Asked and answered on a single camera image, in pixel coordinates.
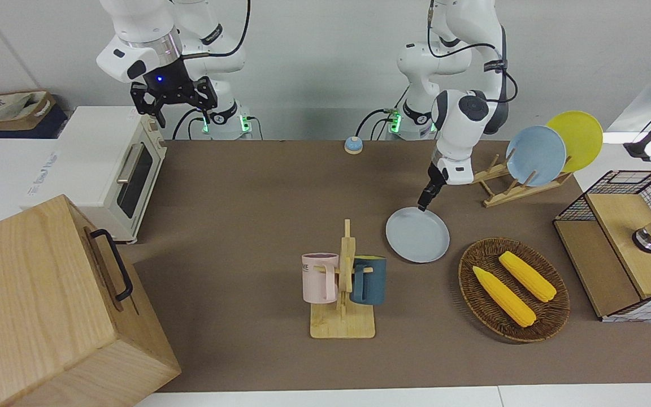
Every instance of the oven handle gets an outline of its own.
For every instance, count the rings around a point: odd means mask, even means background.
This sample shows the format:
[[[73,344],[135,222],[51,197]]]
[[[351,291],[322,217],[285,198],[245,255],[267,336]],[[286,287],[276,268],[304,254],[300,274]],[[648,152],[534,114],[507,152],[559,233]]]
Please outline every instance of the oven handle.
[[[134,170],[137,168],[137,163],[140,161],[143,150],[145,150],[145,145],[142,143],[132,144],[132,146],[129,147],[127,160],[125,160],[122,170],[117,176],[118,184],[129,184],[132,180],[132,175],[134,175]]]
[[[122,257],[119,255],[117,246],[114,245],[114,239],[112,238],[112,235],[104,229],[97,229],[94,232],[91,232],[90,236],[93,239],[96,239],[100,236],[107,238],[107,243],[109,243],[109,247],[112,249],[114,259],[117,261],[117,266],[119,266],[119,271],[122,273],[122,281],[124,281],[124,291],[114,296],[114,299],[119,302],[124,301],[125,298],[131,296],[132,294],[132,280],[130,280],[129,274],[127,274],[127,268],[124,266],[124,261],[122,261]]]

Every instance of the yellow corn cob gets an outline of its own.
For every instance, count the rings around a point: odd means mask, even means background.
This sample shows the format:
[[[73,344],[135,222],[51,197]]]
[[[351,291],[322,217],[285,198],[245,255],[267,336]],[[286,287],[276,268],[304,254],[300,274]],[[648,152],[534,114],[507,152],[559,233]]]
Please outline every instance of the yellow corn cob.
[[[506,311],[514,322],[517,322],[522,328],[534,324],[537,320],[537,314],[534,314],[534,311],[527,304],[524,304],[524,301],[514,294],[514,291],[511,291],[509,287],[505,286],[499,278],[489,271],[477,266],[474,266],[473,270],[481,286],[486,289],[489,296],[494,299],[501,309]]]
[[[539,271],[534,270],[532,266],[521,260],[516,254],[507,250],[499,256],[499,263],[525,288],[529,289],[530,293],[534,294],[539,301],[546,303],[554,299],[556,288],[543,278]]]

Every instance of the wooden crate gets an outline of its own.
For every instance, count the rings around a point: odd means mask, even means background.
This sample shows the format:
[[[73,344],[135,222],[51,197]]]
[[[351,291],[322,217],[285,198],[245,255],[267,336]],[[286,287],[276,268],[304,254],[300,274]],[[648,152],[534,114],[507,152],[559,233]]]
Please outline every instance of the wooden crate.
[[[640,195],[591,194],[586,201],[596,220],[556,220],[569,257],[598,317],[619,314],[651,300],[651,253],[631,240],[651,222]]]
[[[65,196],[0,222],[0,406],[129,407],[179,374],[129,262]]]

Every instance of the table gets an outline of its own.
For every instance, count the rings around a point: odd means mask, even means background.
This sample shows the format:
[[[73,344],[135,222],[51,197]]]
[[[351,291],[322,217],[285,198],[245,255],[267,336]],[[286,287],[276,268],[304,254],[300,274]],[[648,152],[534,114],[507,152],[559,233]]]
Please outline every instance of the table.
[[[415,204],[432,142],[367,142],[360,155],[329,141],[169,147],[140,243],[122,248],[183,366],[162,391],[651,382],[651,324],[597,321],[551,224],[579,195],[573,180],[490,209],[478,185],[444,188],[430,209],[449,225],[452,247],[414,265],[391,252],[383,229]],[[504,150],[481,142],[474,168]],[[387,301],[375,309],[376,338],[313,340],[300,254],[336,252],[344,218],[358,253],[388,258]],[[502,343],[465,307],[460,255],[491,236],[531,245],[560,271],[572,314],[553,339]]]

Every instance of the mug handle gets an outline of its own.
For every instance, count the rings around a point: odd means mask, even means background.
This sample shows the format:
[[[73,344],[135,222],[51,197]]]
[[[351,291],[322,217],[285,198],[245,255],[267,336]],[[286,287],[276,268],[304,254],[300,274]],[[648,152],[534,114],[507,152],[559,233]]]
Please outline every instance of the mug handle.
[[[354,273],[353,273],[353,298],[356,301],[365,301],[363,298],[363,274],[364,274],[365,266],[364,265],[356,265],[354,267]]]
[[[335,284],[331,284],[331,281],[336,281],[336,268],[333,265],[325,265],[325,300],[326,301],[336,301],[336,288]]]

